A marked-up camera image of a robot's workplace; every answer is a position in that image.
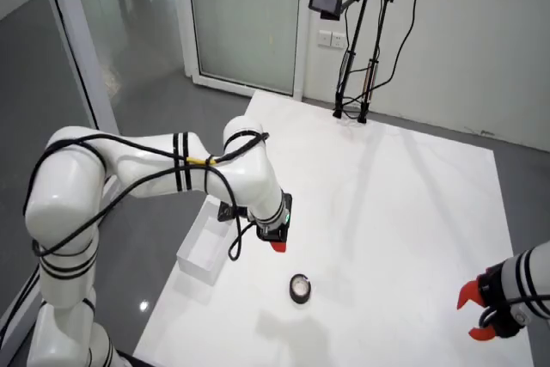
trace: glass door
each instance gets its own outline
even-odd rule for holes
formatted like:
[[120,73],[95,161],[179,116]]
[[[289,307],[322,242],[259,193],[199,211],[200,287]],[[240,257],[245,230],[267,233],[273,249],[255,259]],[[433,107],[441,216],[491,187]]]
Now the glass door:
[[308,0],[181,0],[195,83],[301,99]]

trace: white door frame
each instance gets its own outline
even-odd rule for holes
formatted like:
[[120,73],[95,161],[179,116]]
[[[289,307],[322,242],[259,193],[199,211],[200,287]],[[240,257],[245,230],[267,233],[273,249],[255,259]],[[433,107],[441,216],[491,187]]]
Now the white door frame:
[[[309,33],[309,0],[298,0],[298,28],[296,34],[296,61],[294,67],[294,87],[292,97],[298,101],[303,97],[303,83],[306,69],[306,54]],[[200,73],[197,38],[193,21],[191,0],[176,0],[176,10],[180,22],[180,37],[186,75],[198,85],[221,89],[238,95],[252,96],[258,88],[232,83]]]
[[[50,0],[50,5],[90,127],[118,134],[119,128],[107,93],[107,85],[101,75],[81,0]],[[104,187],[101,207],[119,191],[119,182],[114,178],[110,179]],[[7,321],[17,297],[0,317],[0,326]],[[36,285],[9,324],[0,352],[0,365],[9,363],[27,337],[36,320],[40,301],[40,288]]]

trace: black tape roll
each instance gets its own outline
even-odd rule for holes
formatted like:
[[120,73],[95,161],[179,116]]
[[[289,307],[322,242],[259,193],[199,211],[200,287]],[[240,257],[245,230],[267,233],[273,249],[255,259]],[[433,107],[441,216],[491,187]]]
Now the black tape roll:
[[290,298],[298,304],[304,304],[311,296],[311,283],[303,274],[296,274],[290,279]]

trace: wall outlet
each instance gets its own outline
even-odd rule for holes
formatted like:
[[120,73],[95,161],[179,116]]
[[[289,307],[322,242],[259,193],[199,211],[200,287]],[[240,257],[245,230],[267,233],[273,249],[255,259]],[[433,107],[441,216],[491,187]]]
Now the wall outlet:
[[339,34],[339,33],[333,32],[333,38],[331,40],[330,46],[344,49],[346,43],[347,42],[345,40],[345,34]]
[[317,34],[317,45],[330,46],[333,33],[328,30],[320,30]]

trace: black stripe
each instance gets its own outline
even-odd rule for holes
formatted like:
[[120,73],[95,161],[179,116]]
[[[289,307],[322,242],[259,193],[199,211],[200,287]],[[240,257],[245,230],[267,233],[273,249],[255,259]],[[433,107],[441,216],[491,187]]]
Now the black stripe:
[[97,158],[101,161],[101,165],[103,165],[103,170],[107,172],[107,162],[105,161],[105,158],[100,154],[100,151],[98,151],[96,148],[94,148],[92,145],[88,144],[87,142],[81,142],[77,144],[78,146],[82,146],[83,148],[86,148],[90,152],[92,152]]
[[84,251],[86,251],[90,245],[92,245],[92,242],[94,242],[94,237],[92,237],[91,240],[89,240],[89,243],[86,247],[84,247],[84,249],[78,253],[74,253],[74,254],[60,254],[60,253],[52,253],[52,255],[56,255],[58,257],[76,257],[77,255],[80,255],[82,254]]
[[82,271],[76,273],[76,274],[70,274],[70,275],[58,275],[56,274],[55,272],[52,272],[51,270],[49,270],[46,266],[44,266],[44,264],[42,263],[42,260],[40,261],[40,268],[42,268],[45,273],[47,273],[50,277],[52,278],[56,278],[56,279],[74,279],[74,278],[78,278],[78,277],[81,277],[82,275],[84,275],[86,272],[89,271],[90,268],[92,268],[95,264],[95,258],[97,258],[97,251],[96,251],[96,254],[95,254],[95,257],[94,257],[94,261],[89,265],[88,268],[84,268]]
[[225,144],[223,144],[223,151],[225,151],[225,149],[227,148],[227,145],[229,145],[229,143],[231,141],[234,141],[235,139],[237,138],[240,138],[240,137],[258,137],[259,135],[261,135],[261,133],[257,132],[257,131],[253,131],[251,129],[247,129],[245,131],[240,131],[240,132],[237,132],[237,133],[234,133],[233,135],[231,135],[227,141],[225,141]]
[[[183,147],[183,157],[185,158],[185,160],[183,161],[184,165],[187,165],[187,158],[189,157],[189,146],[188,146],[189,143],[188,143],[187,138],[188,138],[188,133],[183,132],[183,134],[181,136],[181,145]],[[186,174],[186,188],[187,188],[187,191],[191,191],[191,189],[192,189],[191,171],[189,169],[186,169],[185,174]]]
[[109,338],[109,352],[107,353],[107,358],[105,358],[103,367],[109,367],[109,365],[111,365],[111,361],[113,361],[113,344],[111,343],[111,338]]
[[48,262],[46,260],[46,258],[43,258],[43,257],[40,258],[40,261],[43,262],[44,265],[46,265],[48,267],[48,269],[50,269],[52,271],[55,271],[55,272],[65,272],[65,273],[75,272],[75,271],[78,271],[78,270],[82,270],[83,268],[88,266],[89,263],[92,260],[95,259],[95,256],[97,255],[98,249],[99,249],[99,244],[95,247],[94,253],[87,260],[85,260],[82,264],[79,264],[77,266],[71,266],[71,267],[55,266],[52,263]]
[[85,303],[92,310],[92,312],[95,314],[95,306],[91,301],[89,301],[87,298],[84,298],[82,300],[82,302]]
[[274,223],[280,217],[281,213],[283,212],[283,208],[284,208],[284,196],[281,197],[281,203],[278,206],[277,212],[275,212],[271,217],[269,217],[267,219],[259,219],[259,218],[255,217],[256,222],[257,223],[262,223],[264,225],[268,224],[268,223]]
[[[172,147],[174,149],[174,168],[180,166],[180,134],[175,133],[172,137]],[[181,173],[180,171],[174,171],[175,186],[178,188],[178,193],[181,192]]]
[[205,181],[203,182],[203,187],[205,190],[205,193],[208,193],[208,172],[212,169],[212,166],[210,165],[210,162],[212,161],[212,158],[214,156],[210,155],[208,158],[206,158],[205,161]]
[[[522,274],[521,274],[521,261],[523,256],[525,255],[525,252],[523,252],[519,257],[517,257],[516,261],[516,282],[517,282],[517,289],[519,290],[520,297],[525,297],[525,289],[523,288],[523,282],[522,282]],[[526,302],[527,307],[535,314],[536,316],[543,318],[542,315],[536,310],[535,307],[533,307],[532,303]]]
[[[531,260],[532,252],[533,250],[530,249],[525,255],[525,261],[523,262],[523,270],[525,271],[525,280],[527,281],[529,292],[531,293],[532,296],[536,296],[537,293],[536,293],[535,284],[533,284],[533,279],[531,278],[531,269],[530,269],[531,265],[529,264]],[[541,307],[542,311],[546,313],[546,315],[543,316],[543,318],[550,317],[550,310],[548,310],[548,307],[544,304],[542,300],[536,300],[535,303],[537,303],[539,307]]]

